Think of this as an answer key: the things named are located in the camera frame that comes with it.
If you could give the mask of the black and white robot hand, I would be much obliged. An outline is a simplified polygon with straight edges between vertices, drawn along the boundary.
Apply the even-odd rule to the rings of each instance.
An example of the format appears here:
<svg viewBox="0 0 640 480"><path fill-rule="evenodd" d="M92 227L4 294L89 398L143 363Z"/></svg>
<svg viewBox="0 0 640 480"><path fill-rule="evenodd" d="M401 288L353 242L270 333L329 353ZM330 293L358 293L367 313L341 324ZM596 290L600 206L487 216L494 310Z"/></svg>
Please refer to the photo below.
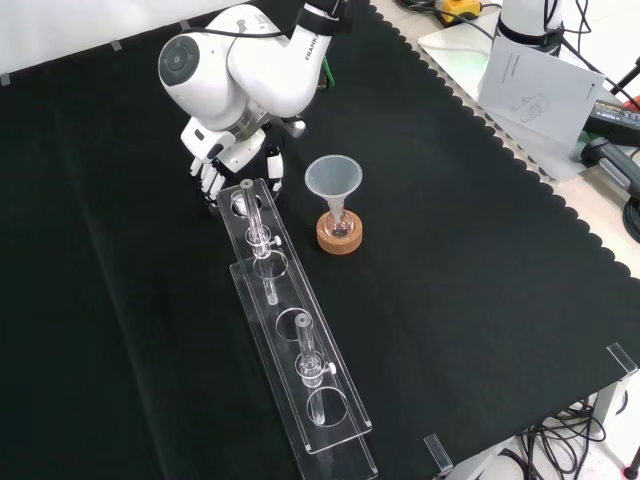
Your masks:
<svg viewBox="0 0 640 480"><path fill-rule="evenodd" d="M199 181L201 192L210 207L218 207L218 192L260 154L266 158L267 183L272 197L277 198L280 194L284 178L283 156L276 145L264 146L266 133L263 128L247 140L231 143L232 135L229 132L207 130L191 117L180 139L193 156L190 175Z"/></svg>

